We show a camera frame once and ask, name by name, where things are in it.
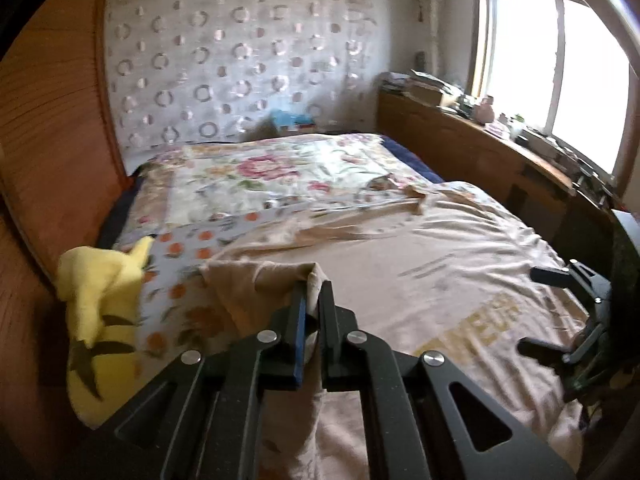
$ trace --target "beige cloth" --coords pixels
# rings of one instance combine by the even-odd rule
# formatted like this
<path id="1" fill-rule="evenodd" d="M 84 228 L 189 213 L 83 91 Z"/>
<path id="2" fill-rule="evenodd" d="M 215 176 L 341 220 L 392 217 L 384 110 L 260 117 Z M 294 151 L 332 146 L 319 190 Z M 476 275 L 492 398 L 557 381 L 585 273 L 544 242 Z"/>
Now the beige cloth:
<path id="1" fill-rule="evenodd" d="M 523 336 L 568 344 L 586 318 L 567 292 L 529 279 L 534 265 L 562 266 L 532 229 L 499 205 L 479 206 L 468 193 L 443 188 L 423 200 L 303 212 L 262 226 L 217 254 L 203 274 L 216 303 L 249 334 L 287 304 L 300 277 L 309 277 L 315 309 L 324 276 L 318 265 L 361 329 L 401 352 L 442 350 L 577 469 L 580 405 L 565 405 L 553 372 L 515 349 Z M 358 396 L 326 394 L 322 402 L 317 366 L 313 360 L 305 371 L 301 394 L 268 398 L 262 463 L 288 478 L 367 478 Z"/>

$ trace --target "wooden panel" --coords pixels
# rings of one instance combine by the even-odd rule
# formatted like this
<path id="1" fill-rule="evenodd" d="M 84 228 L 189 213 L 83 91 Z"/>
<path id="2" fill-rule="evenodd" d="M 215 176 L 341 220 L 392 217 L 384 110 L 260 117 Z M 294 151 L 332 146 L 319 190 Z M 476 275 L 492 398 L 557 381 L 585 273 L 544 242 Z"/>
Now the wooden panel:
<path id="1" fill-rule="evenodd" d="M 49 475 L 86 430 L 66 396 L 64 308 L 1 199 L 0 254 L 0 426 L 27 462 Z"/>
<path id="2" fill-rule="evenodd" d="M 0 62 L 0 184 L 15 224 L 52 276 L 91 244 L 126 185 L 100 100 L 104 0 L 46 0 Z"/>

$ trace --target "blue cloth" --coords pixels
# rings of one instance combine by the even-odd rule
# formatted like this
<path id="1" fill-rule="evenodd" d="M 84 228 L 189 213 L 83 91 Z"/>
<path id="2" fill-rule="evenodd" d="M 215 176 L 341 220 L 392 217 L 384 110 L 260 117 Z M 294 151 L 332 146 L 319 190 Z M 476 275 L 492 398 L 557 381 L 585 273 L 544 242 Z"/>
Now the blue cloth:
<path id="1" fill-rule="evenodd" d="M 402 144 L 398 144 L 393 139 L 389 139 L 389 137 L 385 135 L 380 137 L 383 139 L 382 145 L 388 149 L 395 158 L 404 162 L 409 168 L 417 171 L 417 173 L 420 173 L 424 178 L 434 184 L 441 184 L 444 182 L 444 180 L 438 174 L 433 173 L 431 168 L 421 161 L 415 153 L 410 152 Z"/>

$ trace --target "wooden sideboard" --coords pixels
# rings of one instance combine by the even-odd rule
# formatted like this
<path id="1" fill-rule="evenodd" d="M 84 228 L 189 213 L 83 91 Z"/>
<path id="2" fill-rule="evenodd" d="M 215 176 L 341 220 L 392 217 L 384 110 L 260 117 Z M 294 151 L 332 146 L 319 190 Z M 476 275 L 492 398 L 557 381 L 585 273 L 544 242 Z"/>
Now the wooden sideboard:
<path id="1" fill-rule="evenodd" d="M 388 92 L 380 92 L 378 98 L 377 127 L 444 180 L 485 190 L 549 241 L 561 257 L 576 258 L 608 275 L 612 233 L 607 214 L 535 153 L 459 116 Z"/>

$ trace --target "window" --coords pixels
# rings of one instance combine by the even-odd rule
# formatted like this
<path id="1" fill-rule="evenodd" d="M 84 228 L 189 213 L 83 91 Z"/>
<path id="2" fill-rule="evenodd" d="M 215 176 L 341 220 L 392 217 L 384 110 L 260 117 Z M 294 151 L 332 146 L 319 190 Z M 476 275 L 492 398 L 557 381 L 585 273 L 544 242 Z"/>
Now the window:
<path id="1" fill-rule="evenodd" d="M 582 0 L 487 0 L 486 13 L 476 88 L 496 113 L 520 114 L 611 174 L 629 63 L 596 13 Z"/>

